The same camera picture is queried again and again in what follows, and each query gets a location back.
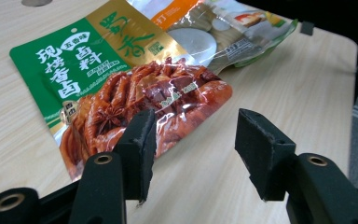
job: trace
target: metal ring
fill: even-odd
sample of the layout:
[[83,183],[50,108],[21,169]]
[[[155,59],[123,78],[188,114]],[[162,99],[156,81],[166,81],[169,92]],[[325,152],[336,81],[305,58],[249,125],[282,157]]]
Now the metal ring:
[[317,166],[326,166],[327,165],[327,161],[325,161],[324,159],[322,159],[320,157],[316,157],[316,156],[309,156],[308,161],[314,165],[317,165]]
[[16,207],[17,205],[21,204],[22,201],[24,201],[24,199],[25,199],[25,195],[21,193],[13,193],[7,195],[6,197],[0,200],[0,212],[6,212],[7,210]]
[[101,156],[95,158],[94,162],[99,165],[103,165],[103,164],[109,163],[112,159],[113,158],[109,155],[101,155]]

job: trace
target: black object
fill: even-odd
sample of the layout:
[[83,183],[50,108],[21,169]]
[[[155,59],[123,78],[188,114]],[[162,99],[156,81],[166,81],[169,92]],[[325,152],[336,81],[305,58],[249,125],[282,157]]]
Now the black object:
[[42,199],[28,188],[0,193],[0,224],[126,223],[125,200],[147,198],[156,147],[155,113],[141,111],[113,152],[89,157],[80,180]]
[[313,35],[313,27],[315,27],[315,24],[313,24],[310,21],[303,21],[301,23],[301,33],[304,35]]
[[292,223],[358,224],[358,189],[326,157],[296,144],[262,115],[240,109],[235,148],[260,198],[282,201]]

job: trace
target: light wood surface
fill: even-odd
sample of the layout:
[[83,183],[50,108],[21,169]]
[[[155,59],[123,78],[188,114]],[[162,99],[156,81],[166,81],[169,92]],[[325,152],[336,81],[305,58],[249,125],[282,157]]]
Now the light wood surface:
[[[61,154],[9,51],[77,21],[104,0],[25,7],[0,1],[0,192],[29,187],[43,197],[70,183]],[[285,202],[264,203],[234,150],[239,108],[257,111],[297,143],[348,171],[356,45],[299,27],[268,57],[220,77],[232,98],[156,160],[145,204],[127,201],[128,223],[289,223]]]

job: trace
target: food packet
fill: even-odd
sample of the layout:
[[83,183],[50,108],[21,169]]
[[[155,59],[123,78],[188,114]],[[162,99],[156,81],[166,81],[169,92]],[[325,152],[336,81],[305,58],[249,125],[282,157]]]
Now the food packet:
[[129,0],[216,74],[255,62],[289,36],[297,20],[250,10],[234,0]]
[[110,151],[131,118],[158,117],[160,156],[230,96],[231,88],[125,0],[10,51],[73,180]]

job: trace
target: yellow label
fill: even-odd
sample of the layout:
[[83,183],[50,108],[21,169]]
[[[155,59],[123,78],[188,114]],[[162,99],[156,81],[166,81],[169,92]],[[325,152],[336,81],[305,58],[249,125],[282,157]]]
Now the yellow label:
[[155,23],[125,0],[109,1],[86,19],[114,49],[133,67],[167,57],[186,54],[186,51]]

